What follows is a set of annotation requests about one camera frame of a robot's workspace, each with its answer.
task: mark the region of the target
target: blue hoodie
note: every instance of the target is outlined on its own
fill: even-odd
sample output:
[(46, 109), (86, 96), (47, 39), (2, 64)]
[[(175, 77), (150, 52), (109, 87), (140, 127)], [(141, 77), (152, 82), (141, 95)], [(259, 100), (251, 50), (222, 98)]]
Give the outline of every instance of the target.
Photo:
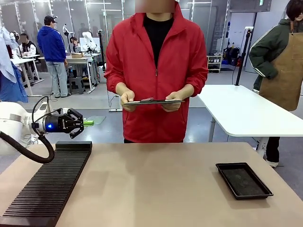
[(38, 45), (45, 61), (64, 62), (66, 58), (64, 43), (58, 31), (43, 26), (37, 36)]

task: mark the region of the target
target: stool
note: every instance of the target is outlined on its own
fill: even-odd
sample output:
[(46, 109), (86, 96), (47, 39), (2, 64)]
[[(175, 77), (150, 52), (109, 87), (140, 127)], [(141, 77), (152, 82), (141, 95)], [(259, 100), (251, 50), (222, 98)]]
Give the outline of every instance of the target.
[(85, 91), (82, 77), (69, 77), (70, 93), (79, 92), (80, 95)]

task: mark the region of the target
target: black cap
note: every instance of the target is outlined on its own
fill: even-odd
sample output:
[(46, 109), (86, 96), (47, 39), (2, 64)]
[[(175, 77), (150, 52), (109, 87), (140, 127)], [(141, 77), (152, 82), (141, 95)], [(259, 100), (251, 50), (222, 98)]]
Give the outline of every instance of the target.
[(50, 25), (51, 22), (56, 23), (55, 19), (52, 16), (46, 16), (44, 18), (44, 25)]

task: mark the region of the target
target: neck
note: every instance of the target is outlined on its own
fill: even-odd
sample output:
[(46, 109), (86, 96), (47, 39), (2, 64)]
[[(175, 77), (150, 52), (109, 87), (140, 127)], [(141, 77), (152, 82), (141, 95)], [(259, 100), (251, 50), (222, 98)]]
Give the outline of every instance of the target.
[(155, 21), (166, 21), (172, 18), (172, 13), (146, 13), (146, 16)]

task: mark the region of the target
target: person in brown apron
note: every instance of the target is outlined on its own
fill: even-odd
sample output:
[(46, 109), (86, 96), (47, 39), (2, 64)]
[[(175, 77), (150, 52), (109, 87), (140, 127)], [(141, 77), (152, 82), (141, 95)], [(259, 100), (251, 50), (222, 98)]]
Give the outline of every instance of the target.
[[(259, 74), (254, 89), (276, 105), (294, 111), (303, 81), (303, 0), (290, 0), (286, 13), (289, 19), (282, 19), (252, 46), (250, 61)], [(267, 162), (272, 167), (279, 163), (279, 140), (268, 140)]]

